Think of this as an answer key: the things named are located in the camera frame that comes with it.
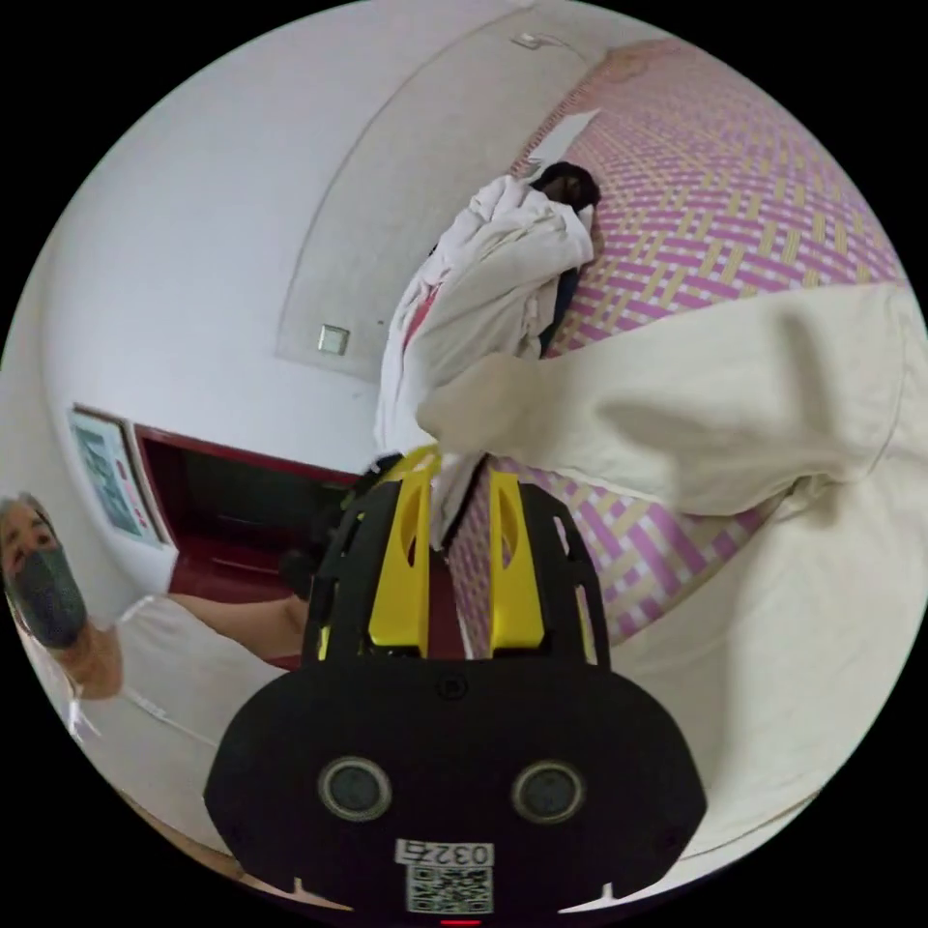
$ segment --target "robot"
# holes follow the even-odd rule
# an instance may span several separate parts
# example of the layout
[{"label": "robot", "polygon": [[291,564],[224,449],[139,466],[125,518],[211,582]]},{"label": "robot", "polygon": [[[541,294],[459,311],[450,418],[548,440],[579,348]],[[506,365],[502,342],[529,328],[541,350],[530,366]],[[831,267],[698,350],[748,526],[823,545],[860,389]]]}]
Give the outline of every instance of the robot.
[{"label": "robot", "polygon": [[219,746],[204,794],[219,834],[258,879],[299,878],[371,925],[523,923],[655,883],[706,794],[671,715],[610,669],[562,503],[491,475],[491,657],[428,659],[439,465],[421,449],[347,507],[300,669]]}]

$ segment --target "white shirt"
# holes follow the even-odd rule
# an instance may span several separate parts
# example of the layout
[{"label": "white shirt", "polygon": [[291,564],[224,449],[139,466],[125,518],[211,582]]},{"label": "white shirt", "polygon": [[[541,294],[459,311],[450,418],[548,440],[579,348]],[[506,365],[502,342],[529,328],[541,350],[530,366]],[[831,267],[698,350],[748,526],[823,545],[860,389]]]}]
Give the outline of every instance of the white shirt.
[{"label": "white shirt", "polygon": [[162,596],[139,600],[114,628],[123,688],[103,700],[75,700],[53,658],[20,637],[56,711],[103,778],[160,822],[229,854],[206,811],[206,780],[236,712],[285,671]]}]

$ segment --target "framed picture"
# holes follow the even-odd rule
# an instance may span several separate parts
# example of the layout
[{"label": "framed picture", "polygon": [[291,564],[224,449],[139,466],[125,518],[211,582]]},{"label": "framed picture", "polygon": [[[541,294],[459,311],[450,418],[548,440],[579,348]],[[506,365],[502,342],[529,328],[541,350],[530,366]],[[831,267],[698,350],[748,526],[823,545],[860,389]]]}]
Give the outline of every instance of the framed picture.
[{"label": "framed picture", "polygon": [[135,541],[160,547],[164,541],[139,486],[126,425],[79,406],[68,415],[84,470],[109,524]]}]

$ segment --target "cream fabric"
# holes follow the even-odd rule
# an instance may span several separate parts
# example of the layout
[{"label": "cream fabric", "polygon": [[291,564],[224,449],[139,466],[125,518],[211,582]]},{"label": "cream fabric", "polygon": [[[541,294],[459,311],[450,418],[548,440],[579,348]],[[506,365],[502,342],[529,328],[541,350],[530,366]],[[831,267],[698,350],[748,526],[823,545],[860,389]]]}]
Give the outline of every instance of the cream fabric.
[{"label": "cream fabric", "polygon": [[551,362],[488,359],[420,424],[443,447],[683,511],[792,487],[706,585],[613,649],[613,669],[674,715],[703,777],[709,812],[686,857],[763,827],[845,763],[928,600],[928,340],[911,293],[764,296]]}]

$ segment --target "gray face mask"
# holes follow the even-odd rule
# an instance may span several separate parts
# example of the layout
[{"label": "gray face mask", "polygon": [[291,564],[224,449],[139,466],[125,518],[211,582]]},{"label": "gray face mask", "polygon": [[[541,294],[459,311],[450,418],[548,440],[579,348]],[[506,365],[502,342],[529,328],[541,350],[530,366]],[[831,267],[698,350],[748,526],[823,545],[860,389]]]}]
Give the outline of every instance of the gray face mask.
[{"label": "gray face mask", "polygon": [[87,624],[87,607],[64,551],[33,551],[9,587],[41,645],[62,651],[77,641]]}]

